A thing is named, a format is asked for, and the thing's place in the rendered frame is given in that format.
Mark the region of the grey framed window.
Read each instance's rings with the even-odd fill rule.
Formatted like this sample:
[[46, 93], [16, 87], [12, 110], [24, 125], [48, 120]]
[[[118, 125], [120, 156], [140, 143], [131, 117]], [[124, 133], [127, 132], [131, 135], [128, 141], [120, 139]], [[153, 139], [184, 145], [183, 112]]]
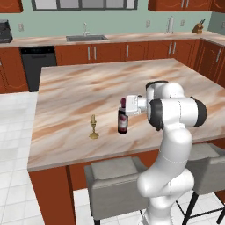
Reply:
[[138, 0], [32, 0], [35, 11], [136, 10]]

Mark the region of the grey upholstered bar stool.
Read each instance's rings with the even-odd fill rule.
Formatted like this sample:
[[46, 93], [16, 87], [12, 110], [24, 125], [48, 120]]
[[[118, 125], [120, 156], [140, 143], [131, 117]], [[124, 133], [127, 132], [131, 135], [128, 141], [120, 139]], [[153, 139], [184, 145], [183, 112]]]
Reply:
[[225, 205], [222, 208], [201, 214], [192, 215], [192, 211], [200, 195], [225, 190], [225, 150], [215, 146], [213, 143], [193, 144], [186, 168], [194, 176], [194, 187], [186, 213], [176, 201], [184, 216], [182, 225], [186, 225], [192, 218], [218, 211], [221, 214], [216, 223], [220, 224], [225, 216]]
[[146, 169], [138, 156], [104, 160], [84, 167], [94, 225], [147, 207], [149, 199], [142, 197], [137, 188], [137, 178]]

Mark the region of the black countertop appliance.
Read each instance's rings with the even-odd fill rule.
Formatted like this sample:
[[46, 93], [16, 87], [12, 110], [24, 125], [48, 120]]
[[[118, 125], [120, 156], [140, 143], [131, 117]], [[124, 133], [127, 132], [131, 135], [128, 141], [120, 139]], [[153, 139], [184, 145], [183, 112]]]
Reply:
[[12, 42], [11, 28], [8, 19], [0, 19], [0, 43]]

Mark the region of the black dishwasher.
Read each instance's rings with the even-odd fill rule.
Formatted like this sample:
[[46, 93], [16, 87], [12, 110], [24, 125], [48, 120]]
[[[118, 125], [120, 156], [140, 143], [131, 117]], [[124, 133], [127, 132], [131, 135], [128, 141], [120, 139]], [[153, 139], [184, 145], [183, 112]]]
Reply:
[[56, 66], [54, 46], [22, 47], [20, 54], [30, 92], [38, 91], [42, 67]]

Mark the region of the dark red wine bottle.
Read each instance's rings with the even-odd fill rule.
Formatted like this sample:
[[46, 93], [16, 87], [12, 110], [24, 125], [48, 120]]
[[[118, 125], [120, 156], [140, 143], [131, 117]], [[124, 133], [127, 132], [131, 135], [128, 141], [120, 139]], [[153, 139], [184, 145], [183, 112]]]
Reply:
[[126, 116], [126, 99], [122, 98], [118, 110], [118, 132], [120, 134], [127, 133], [128, 117]]

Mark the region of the red-brown base cupboard run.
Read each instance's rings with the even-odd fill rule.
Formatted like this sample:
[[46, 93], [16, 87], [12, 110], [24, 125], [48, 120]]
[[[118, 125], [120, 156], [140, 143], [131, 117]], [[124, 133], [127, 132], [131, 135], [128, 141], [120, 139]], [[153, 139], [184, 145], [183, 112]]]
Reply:
[[0, 94], [28, 91], [17, 47], [0, 48]]
[[225, 47], [202, 40], [194, 69], [225, 88]]
[[128, 62], [174, 58], [193, 68], [199, 40], [156, 40], [139, 42], [56, 46], [57, 64]]

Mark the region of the wooden knife block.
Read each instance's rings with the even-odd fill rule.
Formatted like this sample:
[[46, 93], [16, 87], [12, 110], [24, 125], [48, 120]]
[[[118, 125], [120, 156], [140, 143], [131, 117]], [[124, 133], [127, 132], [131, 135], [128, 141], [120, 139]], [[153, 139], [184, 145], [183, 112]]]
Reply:
[[202, 34], [202, 30], [204, 28], [203, 24], [204, 24], [205, 20], [202, 19], [193, 29], [192, 32], [196, 33], [196, 34]]

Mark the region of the steel sink basin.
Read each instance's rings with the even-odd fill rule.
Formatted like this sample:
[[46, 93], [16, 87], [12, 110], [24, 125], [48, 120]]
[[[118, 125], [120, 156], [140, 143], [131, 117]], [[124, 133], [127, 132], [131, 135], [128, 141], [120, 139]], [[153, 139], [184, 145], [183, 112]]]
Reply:
[[66, 41], [71, 42], [71, 41], [97, 41], [97, 40], [108, 40], [104, 35], [70, 35], [66, 36]]

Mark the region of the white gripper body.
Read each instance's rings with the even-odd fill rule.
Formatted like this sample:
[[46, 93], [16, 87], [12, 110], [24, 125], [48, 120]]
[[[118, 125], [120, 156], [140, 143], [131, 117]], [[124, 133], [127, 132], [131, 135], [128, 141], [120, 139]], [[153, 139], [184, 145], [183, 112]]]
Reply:
[[138, 97], [136, 95], [126, 96], [126, 115], [139, 114]]

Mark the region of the brass candlestick with candle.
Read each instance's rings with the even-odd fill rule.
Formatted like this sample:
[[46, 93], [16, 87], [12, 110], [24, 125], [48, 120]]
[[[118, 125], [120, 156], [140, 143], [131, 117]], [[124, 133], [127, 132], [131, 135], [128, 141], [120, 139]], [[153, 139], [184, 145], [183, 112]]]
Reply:
[[92, 127], [92, 133], [89, 135], [89, 137], [91, 139], [97, 139], [99, 137], [99, 134], [96, 132], [95, 128], [96, 128], [97, 122], [95, 120], [95, 114], [91, 115], [91, 127]]

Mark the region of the red-brown wall cupboard run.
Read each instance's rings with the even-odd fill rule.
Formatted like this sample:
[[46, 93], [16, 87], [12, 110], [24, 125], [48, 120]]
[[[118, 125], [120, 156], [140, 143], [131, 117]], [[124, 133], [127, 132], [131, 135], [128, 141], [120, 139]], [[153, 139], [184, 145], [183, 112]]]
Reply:
[[149, 11], [213, 11], [225, 13], [225, 0], [149, 0]]

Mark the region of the red-brown island counter cabinet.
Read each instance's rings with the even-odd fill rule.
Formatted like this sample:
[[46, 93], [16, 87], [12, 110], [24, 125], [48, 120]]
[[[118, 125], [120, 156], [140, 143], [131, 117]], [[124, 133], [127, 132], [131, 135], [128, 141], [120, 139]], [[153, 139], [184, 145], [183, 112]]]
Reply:
[[76, 225], [73, 191], [86, 186], [84, 167], [100, 160], [138, 156], [150, 166], [162, 138], [32, 138], [28, 172], [45, 225]]

